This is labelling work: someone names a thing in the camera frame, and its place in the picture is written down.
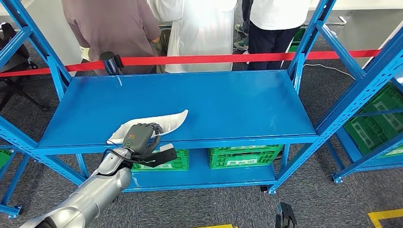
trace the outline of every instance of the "shoe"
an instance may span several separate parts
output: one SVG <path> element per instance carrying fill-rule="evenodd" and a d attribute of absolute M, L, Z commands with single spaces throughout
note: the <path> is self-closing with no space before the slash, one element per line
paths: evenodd
<path fill-rule="evenodd" d="M 237 50 L 245 51 L 249 48 L 249 38 L 243 38 L 242 40 L 234 43 L 234 48 Z"/>
<path fill-rule="evenodd" d="M 245 34 L 245 36 L 249 36 L 249 33 L 245 32 L 242 25 L 235 25 L 235 31 L 241 32 L 241 33 Z"/>

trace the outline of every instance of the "white cloth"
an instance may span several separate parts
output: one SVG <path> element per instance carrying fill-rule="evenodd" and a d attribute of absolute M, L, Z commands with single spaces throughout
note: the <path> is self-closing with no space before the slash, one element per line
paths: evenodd
<path fill-rule="evenodd" d="M 122 125 L 112 134 L 107 141 L 108 144 L 111 143 L 123 143 L 123 139 L 129 132 L 130 128 L 136 124 L 145 124 L 145 123 L 156 123 L 161 126 L 163 129 L 163 133 L 159 135 L 166 135 L 178 129 L 182 123 L 185 121 L 186 117 L 188 116 L 188 110 L 177 114 L 172 115 L 162 115 L 162 116 L 155 116 L 155 117 L 147 117 L 141 119 L 133 119 L 130 120 Z"/>
<path fill-rule="evenodd" d="M 250 21 L 263 30 L 293 29 L 307 19 L 310 0 L 254 0 Z"/>
<path fill-rule="evenodd" d="M 168 56 L 232 54 L 236 0 L 147 0 L 155 18 L 172 21 Z M 231 71 L 232 63 L 170 64 L 168 73 Z"/>

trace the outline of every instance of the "white shirt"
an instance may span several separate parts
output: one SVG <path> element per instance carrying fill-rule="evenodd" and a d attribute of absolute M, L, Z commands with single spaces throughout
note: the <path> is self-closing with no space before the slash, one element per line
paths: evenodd
<path fill-rule="evenodd" d="M 254 0 L 250 21 L 264 30 L 293 29 L 307 19 L 309 4 L 310 0 Z"/>
<path fill-rule="evenodd" d="M 147 0 L 155 18 L 172 21 L 168 56 L 232 54 L 236 0 Z M 168 73 L 231 71 L 232 63 L 169 64 Z"/>

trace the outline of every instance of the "lower shelf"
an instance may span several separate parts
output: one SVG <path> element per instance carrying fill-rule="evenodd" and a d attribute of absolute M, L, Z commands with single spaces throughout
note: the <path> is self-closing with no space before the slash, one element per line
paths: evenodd
<path fill-rule="evenodd" d="M 354 163 L 363 157 L 353 139 L 348 135 L 343 127 L 336 132 L 336 136 L 342 144 L 344 151 L 347 153 L 351 163 Z M 403 155 L 378 158 L 369 162 L 364 167 L 357 169 L 356 172 L 400 167 L 403 167 Z"/>
<path fill-rule="evenodd" d="M 392 169 L 403 167 L 403 155 L 376 159 L 369 162 L 358 171 Z"/>
<path fill-rule="evenodd" d="M 189 151 L 188 171 L 133 172 L 130 186 L 123 192 L 201 189 L 276 182 L 273 165 L 211 170 L 207 149 Z"/>

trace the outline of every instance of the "robotic arm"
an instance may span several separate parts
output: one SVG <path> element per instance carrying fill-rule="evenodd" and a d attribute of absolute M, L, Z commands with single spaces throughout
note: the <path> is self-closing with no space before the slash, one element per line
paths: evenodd
<path fill-rule="evenodd" d="M 148 144 L 151 136 L 157 136 Z M 86 228 L 132 180 L 133 163 L 155 167 L 176 159 L 172 144 L 160 147 L 162 133 L 156 123 L 136 124 L 127 133 L 123 147 L 107 149 L 99 167 L 65 201 L 49 213 L 27 221 L 21 228 Z"/>

